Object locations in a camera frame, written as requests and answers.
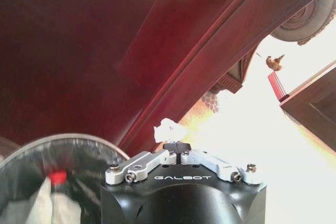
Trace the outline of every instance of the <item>dark red wooden cabinet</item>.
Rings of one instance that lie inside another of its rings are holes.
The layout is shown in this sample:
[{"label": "dark red wooden cabinet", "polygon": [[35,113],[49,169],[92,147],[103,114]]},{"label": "dark red wooden cabinet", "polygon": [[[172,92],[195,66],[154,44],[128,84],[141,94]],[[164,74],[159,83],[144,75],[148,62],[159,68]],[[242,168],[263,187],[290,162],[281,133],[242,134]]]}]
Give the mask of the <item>dark red wooden cabinet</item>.
[{"label": "dark red wooden cabinet", "polygon": [[311,0],[0,0],[0,135],[97,135],[130,155]]}]

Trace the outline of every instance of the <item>white cloth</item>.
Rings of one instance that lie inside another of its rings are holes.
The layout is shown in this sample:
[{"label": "white cloth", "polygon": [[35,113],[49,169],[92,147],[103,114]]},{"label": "white cloth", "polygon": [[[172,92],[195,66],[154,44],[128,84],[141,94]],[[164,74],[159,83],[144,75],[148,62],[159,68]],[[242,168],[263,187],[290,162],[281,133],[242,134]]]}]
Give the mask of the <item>white cloth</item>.
[{"label": "white cloth", "polygon": [[9,202],[0,216],[0,224],[80,224],[79,204],[64,194],[50,192],[47,177],[29,200]]}]

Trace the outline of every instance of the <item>trash bin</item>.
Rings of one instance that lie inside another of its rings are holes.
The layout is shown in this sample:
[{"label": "trash bin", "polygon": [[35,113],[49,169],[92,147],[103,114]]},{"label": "trash bin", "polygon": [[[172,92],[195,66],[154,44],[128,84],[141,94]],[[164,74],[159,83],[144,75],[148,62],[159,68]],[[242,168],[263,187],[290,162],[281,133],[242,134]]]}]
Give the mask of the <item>trash bin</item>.
[{"label": "trash bin", "polygon": [[81,223],[101,223],[100,185],[112,163],[129,157],[113,144],[85,134],[60,134],[29,143],[0,162],[0,215],[10,201],[29,199],[45,177],[66,170]]}]

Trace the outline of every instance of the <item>bin rim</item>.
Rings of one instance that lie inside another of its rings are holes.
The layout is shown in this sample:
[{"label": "bin rim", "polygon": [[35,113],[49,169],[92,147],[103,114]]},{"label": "bin rim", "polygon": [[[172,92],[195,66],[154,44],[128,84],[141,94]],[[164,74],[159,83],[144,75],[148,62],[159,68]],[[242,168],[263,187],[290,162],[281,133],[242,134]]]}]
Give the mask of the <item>bin rim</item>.
[{"label": "bin rim", "polygon": [[51,135],[51,136],[46,136],[42,138],[38,138],[36,140],[33,140],[30,143],[27,143],[23,146],[20,146],[16,151],[11,153],[8,157],[6,157],[4,160],[0,162],[0,169],[2,169],[7,163],[9,163],[11,160],[13,160],[15,157],[20,155],[21,153],[26,152],[27,150],[34,148],[36,146],[39,146],[41,144],[51,142],[51,141],[56,141],[56,140],[62,140],[66,138],[81,138],[81,139],[87,139],[87,140],[92,140],[99,142],[101,144],[107,145],[108,147],[114,149],[118,154],[123,156],[126,160],[130,159],[130,157],[121,149],[119,149],[117,146],[114,144],[100,138],[97,136],[92,136],[89,134],[81,134],[81,133],[62,133],[62,134],[56,134],[56,135]]}]

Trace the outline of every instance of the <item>wooden door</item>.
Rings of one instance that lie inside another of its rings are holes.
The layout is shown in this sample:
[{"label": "wooden door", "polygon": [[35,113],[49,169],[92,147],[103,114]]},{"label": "wooden door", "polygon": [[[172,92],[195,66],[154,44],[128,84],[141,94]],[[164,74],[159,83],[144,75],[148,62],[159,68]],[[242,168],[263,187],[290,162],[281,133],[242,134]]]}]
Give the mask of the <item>wooden door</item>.
[{"label": "wooden door", "polygon": [[281,108],[336,150],[336,62],[284,100]]}]

